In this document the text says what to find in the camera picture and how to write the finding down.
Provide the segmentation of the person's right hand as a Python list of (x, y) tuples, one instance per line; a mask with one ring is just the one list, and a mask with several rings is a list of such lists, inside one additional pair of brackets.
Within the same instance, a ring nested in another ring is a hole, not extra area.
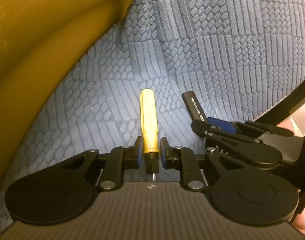
[[(294, 133), (296, 136), (302, 136), (303, 133), (295, 123), (292, 117), (287, 118), (283, 122), (278, 124), (278, 127), (288, 129)], [(291, 222), (292, 226), (294, 226), (297, 230), (299, 230), (302, 234), (305, 235), (305, 207), (304, 210), (297, 214), (294, 217), (294, 220)]]

